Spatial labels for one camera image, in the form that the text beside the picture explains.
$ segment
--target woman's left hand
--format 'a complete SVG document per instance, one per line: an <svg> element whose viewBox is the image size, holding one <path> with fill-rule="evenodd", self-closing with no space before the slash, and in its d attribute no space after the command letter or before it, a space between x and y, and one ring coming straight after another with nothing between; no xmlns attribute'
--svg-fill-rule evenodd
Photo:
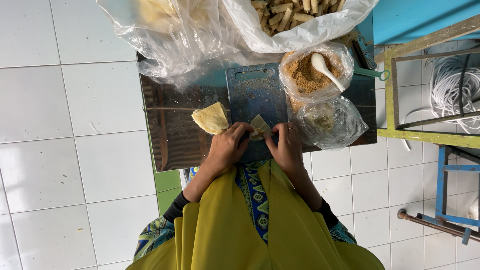
<svg viewBox="0 0 480 270"><path fill-rule="evenodd" d="M254 128L248 123L236 122L224 133L215 135L210 153L202 164L202 168L206 167L214 176L217 176L238 161L248 148L248 139L239 144L246 131L253 132Z"/></svg>

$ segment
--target yellow headscarf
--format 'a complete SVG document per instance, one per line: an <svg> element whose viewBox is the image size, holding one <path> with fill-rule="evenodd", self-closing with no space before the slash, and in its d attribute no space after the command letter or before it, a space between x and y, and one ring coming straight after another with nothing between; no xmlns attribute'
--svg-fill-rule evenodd
<svg viewBox="0 0 480 270"><path fill-rule="evenodd" d="M202 201L175 219L175 237L128 270L384 270L365 248L334 242L323 216L312 213L274 160L258 170L270 205L266 245L235 175L232 166L215 179Z"/></svg>

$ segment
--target blue cutting board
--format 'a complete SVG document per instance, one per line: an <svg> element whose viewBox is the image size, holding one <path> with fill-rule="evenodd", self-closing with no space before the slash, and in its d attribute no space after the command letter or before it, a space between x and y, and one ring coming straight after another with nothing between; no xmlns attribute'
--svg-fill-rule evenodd
<svg viewBox="0 0 480 270"><path fill-rule="evenodd" d="M288 122L287 99L280 86L278 65L271 63L227 69L232 124L250 123L258 114L270 128L278 123ZM278 144L278 136L275 135L273 139ZM251 163L272 158L265 141L261 140L249 143L240 162Z"/></svg>

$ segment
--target white plastic spoon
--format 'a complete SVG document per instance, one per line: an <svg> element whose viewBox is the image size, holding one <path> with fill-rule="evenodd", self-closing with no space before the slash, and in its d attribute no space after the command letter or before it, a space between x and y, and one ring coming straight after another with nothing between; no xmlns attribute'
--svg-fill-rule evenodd
<svg viewBox="0 0 480 270"><path fill-rule="evenodd" d="M345 91L345 87L342 85L342 83L335 77L333 74L327 69L327 65L325 64L325 59L324 57L319 54L319 53L314 53L312 55L312 66L314 69L316 69L318 72L325 74L332 82L336 84L338 89L340 89L340 92Z"/></svg>

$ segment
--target cutting board handle hole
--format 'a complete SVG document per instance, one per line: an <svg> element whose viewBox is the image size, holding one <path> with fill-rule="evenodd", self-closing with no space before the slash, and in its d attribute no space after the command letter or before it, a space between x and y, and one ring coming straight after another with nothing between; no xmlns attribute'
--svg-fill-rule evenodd
<svg viewBox="0 0 480 270"><path fill-rule="evenodd" d="M273 71L273 69L245 71L245 72L238 72L237 74L235 74L235 78L239 81L263 79L263 78L268 78L273 76L274 73L275 72Z"/></svg>

